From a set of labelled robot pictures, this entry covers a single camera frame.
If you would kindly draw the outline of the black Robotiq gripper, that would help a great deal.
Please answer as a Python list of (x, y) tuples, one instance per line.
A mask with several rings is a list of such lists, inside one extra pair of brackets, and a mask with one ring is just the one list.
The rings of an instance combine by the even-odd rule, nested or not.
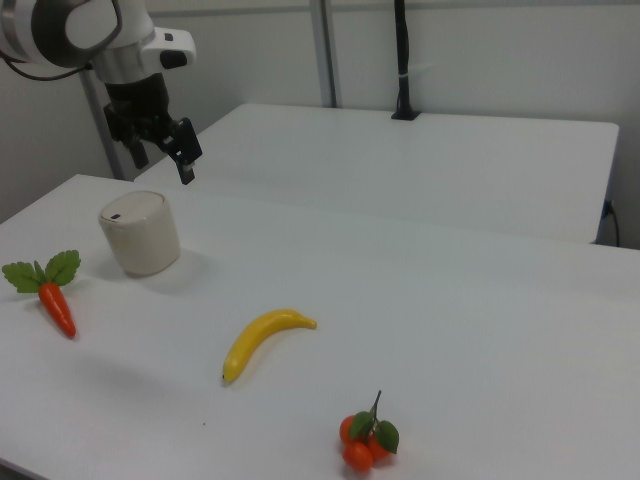
[(169, 95), (161, 73), (132, 83), (106, 84), (109, 104), (103, 108), (110, 135), (129, 151), (137, 169), (149, 164), (140, 140), (161, 144), (176, 165), (181, 183), (195, 179), (195, 161), (202, 148), (188, 118), (173, 121), (168, 113)]

